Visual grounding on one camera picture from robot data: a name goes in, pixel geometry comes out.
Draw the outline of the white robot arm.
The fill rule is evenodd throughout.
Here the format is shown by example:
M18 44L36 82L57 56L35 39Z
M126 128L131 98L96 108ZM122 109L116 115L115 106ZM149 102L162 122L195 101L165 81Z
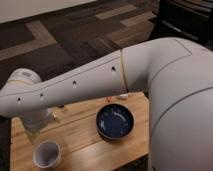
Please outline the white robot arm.
M187 39L125 47L47 81L17 69L0 116L37 131L52 107L129 92L149 95L149 171L213 171L213 51Z

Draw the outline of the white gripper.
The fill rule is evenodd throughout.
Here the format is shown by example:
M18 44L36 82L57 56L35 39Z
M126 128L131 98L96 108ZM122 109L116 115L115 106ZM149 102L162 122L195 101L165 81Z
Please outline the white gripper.
M52 120L57 120L58 117L50 109L38 110L24 114L21 117L24 128L31 132L27 137L31 144L35 144L41 129L45 128Z

